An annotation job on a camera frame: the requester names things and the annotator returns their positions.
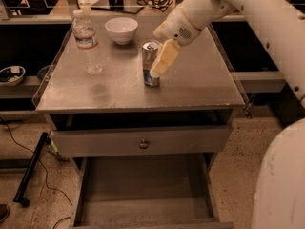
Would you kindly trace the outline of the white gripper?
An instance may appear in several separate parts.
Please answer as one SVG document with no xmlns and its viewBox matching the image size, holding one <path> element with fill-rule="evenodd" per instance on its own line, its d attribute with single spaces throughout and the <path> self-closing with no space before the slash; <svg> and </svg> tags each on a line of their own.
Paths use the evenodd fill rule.
<svg viewBox="0 0 305 229">
<path fill-rule="evenodd" d="M 176 7 L 168 15 L 165 22 L 153 31 L 153 35 L 156 38 L 165 39 L 166 41 L 161 45 L 157 57 L 152 63 L 152 68 L 150 69 L 151 77 L 160 77 L 179 55 L 180 45 L 190 45 L 200 33 L 201 30 L 192 25 L 183 9 Z"/>
</svg>

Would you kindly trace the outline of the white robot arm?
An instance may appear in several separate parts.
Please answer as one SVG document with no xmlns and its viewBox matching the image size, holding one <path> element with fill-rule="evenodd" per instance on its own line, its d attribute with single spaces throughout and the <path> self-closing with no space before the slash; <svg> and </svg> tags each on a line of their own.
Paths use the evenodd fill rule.
<svg viewBox="0 0 305 229">
<path fill-rule="evenodd" d="M 164 40 L 150 74 L 162 75 L 182 46 L 239 10 L 301 104 L 305 104 L 304 15 L 285 0 L 183 0 L 153 32 Z M 305 119 L 286 127 L 263 157 L 252 229 L 305 229 Z"/>
</svg>

